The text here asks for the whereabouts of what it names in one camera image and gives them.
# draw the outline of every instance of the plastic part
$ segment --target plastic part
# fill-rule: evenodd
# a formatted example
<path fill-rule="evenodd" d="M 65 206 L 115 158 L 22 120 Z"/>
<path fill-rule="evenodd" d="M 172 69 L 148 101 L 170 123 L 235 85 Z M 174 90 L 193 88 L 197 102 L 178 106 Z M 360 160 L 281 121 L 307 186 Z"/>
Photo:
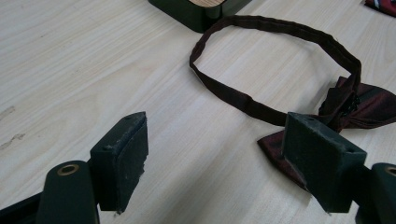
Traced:
<path fill-rule="evenodd" d="M 99 223 L 87 162 L 68 161 L 47 173 L 35 223 Z"/>
<path fill-rule="evenodd" d="M 329 213 L 347 213 L 352 203 L 346 180 L 364 166 L 367 153 L 316 119 L 289 113 L 283 155 Z"/>
<path fill-rule="evenodd" d="M 201 7 L 189 0 L 148 0 L 195 32 L 203 33 L 216 21 L 232 16 L 251 0 L 224 0 L 215 7 Z"/>
<path fill-rule="evenodd" d="M 121 119 L 91 150 L 95 198 L 102 211 L 125 211 L 149 154 L 145 112 Z"/>

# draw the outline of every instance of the light wood surface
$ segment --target light wood surface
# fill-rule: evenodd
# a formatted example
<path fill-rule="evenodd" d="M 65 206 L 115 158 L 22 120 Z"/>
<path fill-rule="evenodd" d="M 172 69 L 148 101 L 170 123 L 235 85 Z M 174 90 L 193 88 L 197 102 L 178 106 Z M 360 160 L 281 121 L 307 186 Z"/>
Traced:
<path fill-rule="evenodd" d="M 190 2 L 200 7 L 215 7 L 223 3 L 224 0 L 190 0 Z"/>
<path fill-rule="evenodd" d="M 297 21 L 362 62 L 362 82 L 396 92 L 396 21 L 352 1 L 252 1 L 238 14 Z M 42 190 L 64 161 L 86 161 L 123 116 L 146 111 L 149 155 L 128 209 L 102 223 L 355 223 L 326 214 L 256 144 L 281 130 L 210 93 L 188 67 L 201 35 L 146 0 L 0 2 L 0 208 Z M 202 71 L 276 109 L 317 113 L 347 76 L 318 46 L 229 28 Z M 396 163 L 396 125 L 342 131 L 366 165 Z"/>

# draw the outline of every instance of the fabric loop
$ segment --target fabric loop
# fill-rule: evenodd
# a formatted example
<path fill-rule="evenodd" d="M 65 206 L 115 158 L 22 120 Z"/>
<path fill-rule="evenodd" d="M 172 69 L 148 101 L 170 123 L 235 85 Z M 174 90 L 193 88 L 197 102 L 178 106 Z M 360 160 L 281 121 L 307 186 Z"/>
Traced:
<path fill-rule="evenodd" d="M 329 88 L 322 103 L 318 119 L 336 132 L 345 128 L 372 129 L 396 121 L 396 96 L 381 88 L 361 83 L 361 62 L 350 54 L 331 35 L 308 26 L 260 16 L 231 16 L 224 18 L 209 28 L 195 45 L 190 56 L 190 67 L 204 85 L 222 101 L 245 112 L 255 119 L 284 126 L 287 115 L 283 112 L 254 101 L 249 95 L 228 87 L 199 71 L 194 62 L 201 56 L 205 43 L 215 32 L 227 27 L 238 26 L 247 29 L 282 33 L 317 43 L 350 76 L 340 77 L 334 88 Z M 303 189 L 305 182 L 283 158 L 281 145 L 284 132 L 274 133 L 258 141 L 269 161 Z"/>

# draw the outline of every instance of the bow tie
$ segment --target bow tie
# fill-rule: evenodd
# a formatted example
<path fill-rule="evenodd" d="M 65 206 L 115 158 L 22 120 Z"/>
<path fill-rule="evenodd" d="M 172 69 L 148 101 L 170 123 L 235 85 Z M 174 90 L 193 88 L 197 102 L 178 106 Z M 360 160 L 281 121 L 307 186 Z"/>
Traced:
<path fill-rule="evenodd" d="M 331 35 L 308 26 L 260 16 L 231 16 L 224 18 L 209 28 L 197 42 L 190 56 L 190 67 L 203 84 L 222 101 L 236 107 L 255 119 L 285 126 L 285 113 L 254 101 L 249 95 L 228 87 L 199 71 L 194 62 L 201 56 L 205 43 L 215 32 L 227 26 L 283 33 L 317 43 L 339 65 L 349 73 L 348 78 L 340 77 L 334 88 L 330 88 L 326 100 L 321 105 L 318 119 L 331 129 L 373 129 L 396 121 L 396 96 L 384 89 L 361 83 L 361 62 L 350 54 Z M 258 141 L 270 162 L 298 186 L 306 189 L 304 181 L 292 169 L 282 155 L 284 132 L 274 133 Z"/>

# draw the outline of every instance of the dark red bow tie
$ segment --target dark red bow tie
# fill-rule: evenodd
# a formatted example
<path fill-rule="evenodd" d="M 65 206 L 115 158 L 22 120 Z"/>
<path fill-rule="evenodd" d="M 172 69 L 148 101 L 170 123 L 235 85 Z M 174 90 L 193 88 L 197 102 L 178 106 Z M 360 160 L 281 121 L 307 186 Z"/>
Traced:
<path fill-rule="evenodd" d="M 230 25 L 267 32 L 284 33 L 317 43 L 351 75 L 340 77 L 330 88 L 326 100 L 317 115 L 311 115 L 333 130 L 373 129 L 396 121 L 396 96 L 381 88 L 361 83 L 361 62 L 351 55 L 331 35 L 290 21 L 264 17 L 231 16 L 215 23 L 196 44 L 190 56 L 190 67 L 204 85 L 222 101 L 238 108 L 255 119 L 277 126 L 284 126 L 286 114 L 254 101 L 249 95 L 228 87 L 199 71 L 194 62 L 205 49 L 210 36 Z M 304 181 L 282 156 L 283 131 L 266 136 L 258 141 L 271 163 L 301 188 Z"/>

